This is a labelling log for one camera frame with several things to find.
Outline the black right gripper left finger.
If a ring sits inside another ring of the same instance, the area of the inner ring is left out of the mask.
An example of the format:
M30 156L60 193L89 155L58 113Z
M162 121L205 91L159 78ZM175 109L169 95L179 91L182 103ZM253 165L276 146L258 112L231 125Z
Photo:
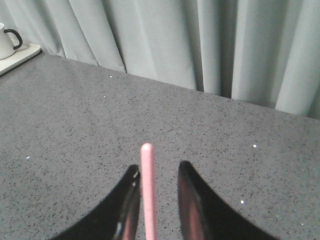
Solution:
M134 240L140 214L140 171L136 164L85 217L54 240Z

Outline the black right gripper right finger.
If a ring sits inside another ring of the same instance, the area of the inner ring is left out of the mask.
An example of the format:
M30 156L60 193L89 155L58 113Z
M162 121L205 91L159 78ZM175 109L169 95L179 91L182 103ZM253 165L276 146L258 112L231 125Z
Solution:
M189 161L178 168L178 207L185 240L274 240L223 201Z

